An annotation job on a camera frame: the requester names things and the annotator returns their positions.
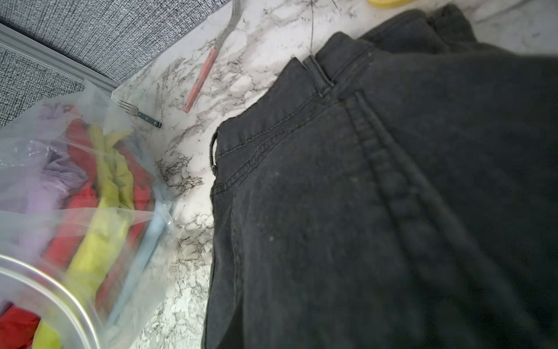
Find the purple garment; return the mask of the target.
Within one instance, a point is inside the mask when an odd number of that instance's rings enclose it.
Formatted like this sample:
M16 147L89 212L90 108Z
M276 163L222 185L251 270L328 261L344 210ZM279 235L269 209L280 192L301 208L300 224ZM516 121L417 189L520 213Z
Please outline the purple garment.
M35 263L54 235L52 212L84 185L68 153L71 107L44 104L24 130L1 132L1 251Z

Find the green handled fork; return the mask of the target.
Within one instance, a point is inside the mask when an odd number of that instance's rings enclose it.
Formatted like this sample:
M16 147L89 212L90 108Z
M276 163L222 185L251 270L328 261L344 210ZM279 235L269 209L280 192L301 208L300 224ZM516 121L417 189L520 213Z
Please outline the green handled fork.
M154 126L156 128L161 128L162 127L162 123L155 120L154 118L148 116L145 113L142 113L137 106L134 106L128 102L125 102L123 100L119 100L118 101L118 105L124 109L129 115L131 116L135 116L141 120L143 120L144 122L149 123L151 126Z

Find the yellow plastic tray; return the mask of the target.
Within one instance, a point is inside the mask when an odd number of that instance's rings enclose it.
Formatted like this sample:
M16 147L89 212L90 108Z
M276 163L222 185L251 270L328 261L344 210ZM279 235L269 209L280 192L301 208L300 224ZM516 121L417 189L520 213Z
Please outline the yellow plastic tray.
M405 6L415 1L416 0L368 0L368 3L378 8L392 9Z

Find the black trousers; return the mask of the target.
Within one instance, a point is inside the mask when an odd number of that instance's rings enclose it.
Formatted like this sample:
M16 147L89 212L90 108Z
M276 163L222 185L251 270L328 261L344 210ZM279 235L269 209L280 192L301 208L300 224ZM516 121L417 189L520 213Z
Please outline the black trousers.
M556 348L557 58L449 4L293 59L210 145L203 348Z

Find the pink handled fork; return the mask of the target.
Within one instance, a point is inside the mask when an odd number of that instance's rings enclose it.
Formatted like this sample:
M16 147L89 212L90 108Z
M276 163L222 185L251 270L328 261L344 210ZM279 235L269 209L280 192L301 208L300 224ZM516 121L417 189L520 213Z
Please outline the pink handled fork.
M216 41L213 45L213 47L211 48L211 50L209 51L209 55L206 58L206 61L203 64L202 69L200 70L200 73L192 87L192 89L190 90L190 94L187 97L186 103L184 105L183 111L185 113L189 113L190 110L192 109L198 94L201 91L201 88L203 87L204 82L207 79L207 76L209 75L212 66L214 65L220 50L222 49L223 44L225 43L226 39L228 38L228 36L235 30L236 26L238 25L240 19L241 19L241 15L242 15L242 1L241 0L233 0L232 1L232 12L231 12L231 17L230 20L228 22L228 25L223 29L223 31L219 34L219 36L216 38Z

